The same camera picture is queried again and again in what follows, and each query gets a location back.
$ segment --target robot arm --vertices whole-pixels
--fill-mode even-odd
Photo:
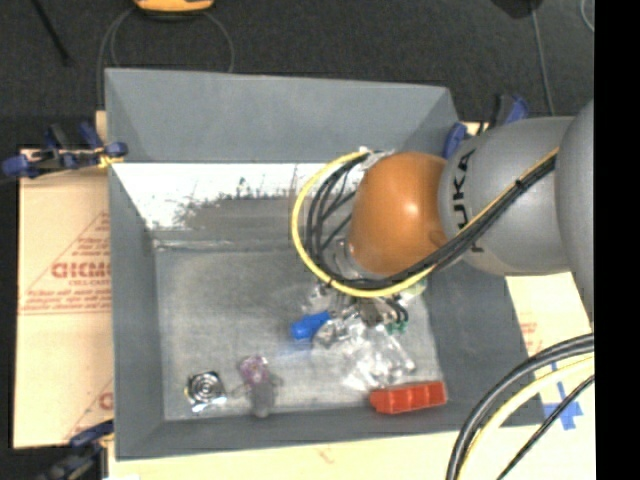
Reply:
[[[364,156],[337,164],[344,171]],[[297,217],[294,211],[294,242]],[[333,270],[313,248],[319,241],[297,241],[310,269],[349,295],[397,293],[458,260],[495,275],[571,271],[593,322],[593,103],[575,118],[491,129],[463,141],[446,161],[420,152],[386,155],[366,170],[350,217],[346,239],[332,245]],[[311,228],[322,233],[321,225]]]

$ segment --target black cable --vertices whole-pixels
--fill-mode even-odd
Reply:
[[[544,52],[542,50],[542,38],[540,37],[540,27],[538,26],[538,15],[533,2],[529,2],[529,12],[531,14],[531,21],[533,23],[533,31],[536,37],[536,47],[538,49],[538,58],[540,60],[540,73],[542,74],[542,86],[544,88],[544,94],[547,98],[547,107],[549,108],[549,114],[555,115],[556,111],[553,106],[553,99],[551,98],[551,86],[549,84],[549,77],[547,75],[547,63],[544,60]]]
[[[126,9],[122,13],[120,13],[109,25],[107,32],[102,37],[102,41],[100,44],[100,48],[98,50],[98,62],[96,64],[96,106],[98,110],[104,110],[105,101],[104,101],[104,69],[106,68],[105,63],[120,66],[120,62],[116,55],[116,36],[120,26],[134,11],[136,7],[131,7]],[[207,20],[212,22],[214,25],[218,27],[218,29],[222,32],[222,35],[227,41],[227,45],[229,47],[229,67],[227,68],[228,73],[232,73],[235,68],[235,47],[233,45],[233,41],[229,32],[224,27],[224,25],[214,16],[212,16],[208,12],[202,12],[200,14],[204,16]],[[107,61],[107,47],[109,48],[108,62]]]
[[[531,435],[529,440],[524,444],[522,448],[518,451],[511,462],[502,470],[502,473],[498,476],[496,480],[502,480],[505,476],[509,474],[509,472],[524,458],[527,452],[540,440],[540,438],[551,428],[551,425],[560,417],[562,411],[564,411],[567,406],[573,402],[580,394],[587,389],[596,379],[595,375],[591,375],[587,377],[584,381],[582,381],[578,386],[569,393],[563,400],[558,404],[558,406],[547,416],[547,419],[542,422],[540,427]]]
[[[133,11],[135,11],[135,7],[131,7],[122,13],[120,13],[116,19],[114,19],[109,28],[105,32],[104,36],[102,36],[102,41],[100,42],[100,48],[98,49],[98,62],[96,63],[96,106],[98,110],[104,110],[104,68],[105,68],[105,54],[107,45],[109,44],[111,35],[114,30],[117,30],[118,27],[122,24],[122,22],[129,16]]]
[[[47,12],[44,10],[44,7],[42,7],[40,0],[31,0],[31,3],[36,9],[36,12],[38,13],[38,17],[40,18],[40,21],[42,21],[42,24],[47,29],[47,32],[49,33],[49,36],[51,37],[53,44],[56,46],[58,53],[60,54],[60,58],[62,59],[62,63],[65,66],[73,66],[74,64],[73,58],[71,58],[71,55],[69,55],[69,52],[65,48],[64,44],[62,44],[62,40],[60,39],[60,36],[58,35],[58,33],[56,32],[56,29],[51,23],[49,16],[47,16]]]
[[[316,251],[316,245],[318,244],[318,240],[314,242],[314,237],[322,236],[322,225],[324,224],[324,220],[326,220],[329,215],[326,212],[320,212],[320,217],[318,219],[315,218],[316,208],[322,201],[326,201],[328,195],[331,193],[331,190],[337,183],[340,181],[342,176],[348,176],[351,170],[358,164],[364,162],[369,155],[364,155],[362,157],[356,158],[347,162],[346,164],[340,166],[337,170],[335,170],[331,175],[329,175],[323,183],[318,188],[315,196],[311,200],[311,204],[309,207],[309,211],[307,213],[307,221],[305,225],[305,239],[304,239],[304,248],[309,253],[309,256],[312,258],[314,262],[320,262],[319,264],[325,265],[323,258],[319,258],[318,251]],[[334,201],[335,204],[332,204],[330,208],[332,211],[337,210],[345,200],[353,197],[352,195],[347,195],[341,202]],[[322,244],[318,246],[319,250],[322,250]]]
[[[553,362],[569,359],[578,355],[594,351],[594,334],[585,334],[572,338],[539,352],[530,357],[524,363],[518,365],[505,375],[473,408],[467,420],[462,425],[458,438],[451,451],[447,467],[446,480],[456,480],[460,474],[460,468],[464,462],[467,450],[473,438],[486,420],[494,405],[505,392],[513,388],[524,377],[536,372],[540,368]]]
[[[338,236],[338,233],[340,233],[340,231],[342,231],[344,229],[344,227],[349,224],[349,222],[351,221],[351,214],[347,215],[342,222],[340,222],[340,224],[338,224],[335,229],[329,234],[329,236],[327,237],[327,239],[322,243],[322,246],[320,247],[320,250],[318,251],[318,254],[321,258],[323,258],[322,253],[324,251],[327,250],[327,247],[329,247],[329,244],[333,241],[333,239]]]

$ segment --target gray bin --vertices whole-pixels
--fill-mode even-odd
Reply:
[[[130,148],[110,171],[118,458],[455,430],[526,358],[505,280],[460,263],[430,278],[402,337],[416,380],[442,378],[447,404],[379,415],[340,386],[335,361],[288,337],[313,276],[289,242],[286,195],[215,207],[213,192],[194,199],[180,188],[249,167],[309,168],[360,146],[440,154],[457,120],[446,88],[109,69],[106,91],[109,140]],[[187,201],[176,208],[202,211],[198,226],[154,221],[172,185]],[[215,370],[231,390],[237,360],[253,352],[284,379],[272,415],[255,419],[242,398],[191,413],[189,375]],[[532,403],[511,422],[541,416]]]

